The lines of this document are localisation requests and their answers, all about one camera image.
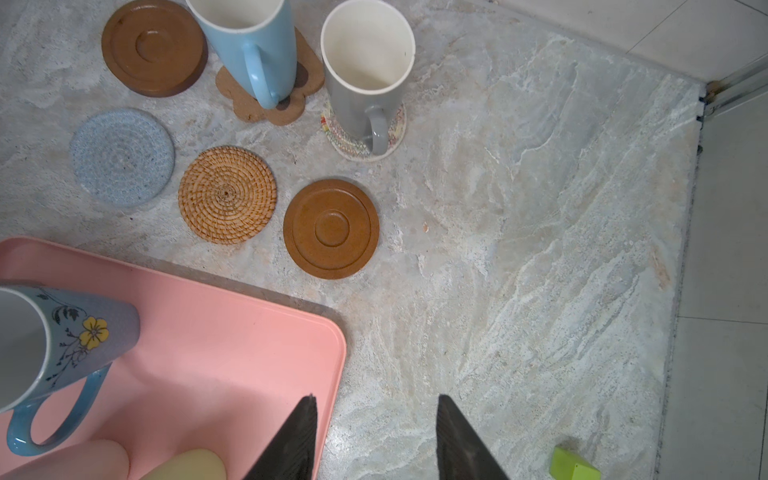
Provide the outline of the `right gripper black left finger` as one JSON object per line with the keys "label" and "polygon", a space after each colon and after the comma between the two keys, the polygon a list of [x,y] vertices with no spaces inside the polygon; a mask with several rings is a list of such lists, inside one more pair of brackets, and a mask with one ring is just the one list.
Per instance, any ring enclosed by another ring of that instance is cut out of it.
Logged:
{"label": "right gripper black left finger", "polygon": [[311,479],[315,463],[317,401],[304,396],[270,441],[245,479]]}

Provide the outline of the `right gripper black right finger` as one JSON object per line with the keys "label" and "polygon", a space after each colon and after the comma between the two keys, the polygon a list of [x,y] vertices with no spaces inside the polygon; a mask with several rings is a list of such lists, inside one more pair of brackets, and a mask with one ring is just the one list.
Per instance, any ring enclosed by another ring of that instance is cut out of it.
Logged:
{"label": "right gripper black right finger", "polygon": [[438,398],[436,440],[440,480],[509,479],[458,406],[446,394],[440,394]]}

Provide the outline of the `green handled white mug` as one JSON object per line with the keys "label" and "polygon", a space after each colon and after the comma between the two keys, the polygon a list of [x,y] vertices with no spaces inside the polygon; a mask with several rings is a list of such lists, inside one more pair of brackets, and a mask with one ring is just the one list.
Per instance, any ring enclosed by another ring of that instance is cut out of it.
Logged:
{"label": "green handled white mug", "polygon": [[176,455],[144,475],[141,480],[226,480],[221,458],[208,449]]}

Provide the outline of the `brown wooden coaster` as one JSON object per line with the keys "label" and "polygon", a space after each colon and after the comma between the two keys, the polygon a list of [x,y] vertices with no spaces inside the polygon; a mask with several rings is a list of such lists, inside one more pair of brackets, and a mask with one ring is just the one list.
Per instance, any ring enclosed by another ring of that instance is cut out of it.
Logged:
{"label": "brown wooden coaster", "polygon": [[361,270],[379,240],[372,200],[341,179],[316,181],[298,192],[283,221],[283,238],[293,261],[305,272],[338,280]]}
{"label": "brown wooden coaster", "polygon": [[107,21],[104,61],[130,90],[170,97],[191,87],[208,57],[206,38],[190,12],[173,1],[131,1]]}

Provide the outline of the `tan rattan coaster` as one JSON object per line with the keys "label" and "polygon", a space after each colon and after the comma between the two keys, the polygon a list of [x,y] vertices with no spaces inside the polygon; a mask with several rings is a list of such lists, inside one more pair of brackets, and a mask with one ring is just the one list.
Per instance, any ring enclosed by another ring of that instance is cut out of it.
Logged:
{"label": "tan rattan coaster", "polygon": [[201,152],[184,172],[180,213],[200,238],[222,245],[245,242],[268,224],[277,203],[277,183],[268,164],[241,147]]}

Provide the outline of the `blue mug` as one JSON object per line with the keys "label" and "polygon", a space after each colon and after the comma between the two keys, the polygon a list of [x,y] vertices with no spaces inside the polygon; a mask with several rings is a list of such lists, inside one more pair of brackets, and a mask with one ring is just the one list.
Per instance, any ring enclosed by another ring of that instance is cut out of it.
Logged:
{"label": "blue mug", "polygon": [[[106,375],[140,336],[137,308],[92,293],[23,284],[1,286],[1,411],[11,412],[7,445],[19,456],[47,453],[84,420]],[[46,440],[33,439],[42,404],[84,380],[61,425]]]}
{"label": "blue mug", "polygon": [[286,0],[190,0],[208,42],[239,85],[264,109],[294,88],[297,45]]}

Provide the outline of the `multicolour woven rope coaster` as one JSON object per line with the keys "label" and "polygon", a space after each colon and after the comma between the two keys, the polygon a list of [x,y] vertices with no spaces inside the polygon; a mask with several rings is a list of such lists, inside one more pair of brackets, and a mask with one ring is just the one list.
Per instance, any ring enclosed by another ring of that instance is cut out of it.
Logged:
{"label": "multicolour woven rope coaster", "polygon": [[398,109],[388,129],[388,148],[382,155],[374,155],[364,141],[353,139],[341,128],[334,117],[329,101],[324,105],[320,125],[330,144],[343,158],[354,162],[369,163],[388,157],[399,147],[406,135],[407,109],[404,105]]}

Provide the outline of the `light blue woven coaster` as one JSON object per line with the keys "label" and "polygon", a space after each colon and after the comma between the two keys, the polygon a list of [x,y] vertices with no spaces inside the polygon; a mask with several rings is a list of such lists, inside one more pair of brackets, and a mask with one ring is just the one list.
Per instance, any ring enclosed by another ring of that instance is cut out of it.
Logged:
{"label": "light blue woven coaster", "polygon": [[123,208],[155,198],[175,167],[168,131],[149,113],[133,108],[88,118],[74,133],[69,154],[82,187],[93,197]]}

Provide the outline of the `cork paw print coaster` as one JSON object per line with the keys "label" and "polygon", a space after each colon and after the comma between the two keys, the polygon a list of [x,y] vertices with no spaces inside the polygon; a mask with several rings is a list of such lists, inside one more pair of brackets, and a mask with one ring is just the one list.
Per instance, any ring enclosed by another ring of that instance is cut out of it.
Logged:
{"label": "cork paw print coaster", "polygon": [[296,29],[297,73],[290,95],[280,101],[275,109],[264,109],[232,77],[225,67],[218,71],[215,83],[219,92],[232,101],[235,116],[248,123],[267,120],[273,125],[284,126],[296,121],[304,112],[306,98],[318,92],[324,85],[324,67],[303,34]]}

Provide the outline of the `grey handled white mug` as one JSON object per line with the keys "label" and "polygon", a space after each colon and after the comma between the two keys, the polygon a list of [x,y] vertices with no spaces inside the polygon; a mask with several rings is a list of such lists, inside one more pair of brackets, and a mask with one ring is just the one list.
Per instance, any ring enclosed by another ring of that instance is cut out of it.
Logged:
{"label": "grey handled white mug", "polygon": [[373,155],[385,154],[415,63],[415,36],[407,19],[384,1],[344,1],[325,19],[320,44],[336,121]]}

